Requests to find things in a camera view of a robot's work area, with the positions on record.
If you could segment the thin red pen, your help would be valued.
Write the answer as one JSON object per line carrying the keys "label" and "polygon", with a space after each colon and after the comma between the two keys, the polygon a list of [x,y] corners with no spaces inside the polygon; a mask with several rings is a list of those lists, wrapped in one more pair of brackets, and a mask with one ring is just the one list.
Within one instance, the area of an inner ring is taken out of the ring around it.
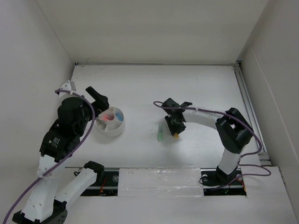
{"label": "thin red pen", "polygon": [[115,118],[115,115],[111,111],[107,111],[106,113],[102,113],[102,119],[105,121],[111,121]]}

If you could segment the black handled scissors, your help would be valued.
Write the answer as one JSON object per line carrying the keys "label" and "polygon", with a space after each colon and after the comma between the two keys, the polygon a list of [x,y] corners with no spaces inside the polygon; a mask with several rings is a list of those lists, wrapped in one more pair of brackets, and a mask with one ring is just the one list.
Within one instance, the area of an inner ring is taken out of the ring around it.
{"label": "black handled scissors", "polygon": [[102,120],[100,120],[100,119],[96,119],[96,121],[97,121],[102,127],[104,127],[104,129],[106,128],[106,124],[105,124]]}

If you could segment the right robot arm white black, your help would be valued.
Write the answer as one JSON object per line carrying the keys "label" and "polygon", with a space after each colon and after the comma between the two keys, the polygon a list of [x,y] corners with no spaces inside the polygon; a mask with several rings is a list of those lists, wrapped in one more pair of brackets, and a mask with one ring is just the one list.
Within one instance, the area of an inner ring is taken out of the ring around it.
{"label": "right robot arm white black", "polygon": [[241,153],[253,137],[253,129],[239,110],[230,108],[221,113],[191,108],[192,103],[179,105],[169,98],[162,103],[166,123],[172,136],[182,133],[185,123],[196,123],[215,129],[224,146],[220,163],[211,174],[204,174],[203,185],[214,187],[225,185],[237,177],[237,166]]}

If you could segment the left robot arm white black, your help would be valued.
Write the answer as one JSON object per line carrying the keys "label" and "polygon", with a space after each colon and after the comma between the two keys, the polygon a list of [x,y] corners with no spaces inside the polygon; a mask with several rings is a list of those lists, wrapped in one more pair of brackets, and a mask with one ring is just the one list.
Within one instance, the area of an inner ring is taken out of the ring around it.
{"label": "left robot arm white black", "polygon": [[58,186],[65,162],[82,145],[90,134],[99,114],[109,108],[108,98],[93,87],[86,92],[94,99],[90,103],[74,90],[60,88],[55,91],[65,95],[57,109],[57,119],[45,134],[40,147],[39,167],[36,180],[19,196],[11,211],[30,191],[31,195],[24,208],[14,213],[16,224],[62,224],[68,209],[91,185],[105,180],[104,166],[89,161],[61,192]]}

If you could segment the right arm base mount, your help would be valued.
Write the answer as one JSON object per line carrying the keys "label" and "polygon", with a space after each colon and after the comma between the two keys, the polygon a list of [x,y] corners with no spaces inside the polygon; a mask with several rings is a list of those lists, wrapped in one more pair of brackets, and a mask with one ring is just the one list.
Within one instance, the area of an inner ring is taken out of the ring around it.
{"label": "right arm base mount", "polygon": [[232,182],[241,174],[241,169],[237,168],[228,179],[222,179],[217,176],[215,168],[205,168],[201,170],[199,184],[203,187],[204,196],[246,196],[243,180],[236,179]]}

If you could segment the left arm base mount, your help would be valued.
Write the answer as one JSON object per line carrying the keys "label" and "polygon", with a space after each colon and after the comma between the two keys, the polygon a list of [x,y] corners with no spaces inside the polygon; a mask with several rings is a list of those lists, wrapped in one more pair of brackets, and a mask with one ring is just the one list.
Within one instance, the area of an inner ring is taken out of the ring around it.
{"label": "left arm base mount", "polygon": [[104,177],[89,186],[81,196],[118,196],[119,169],[105,168]]}

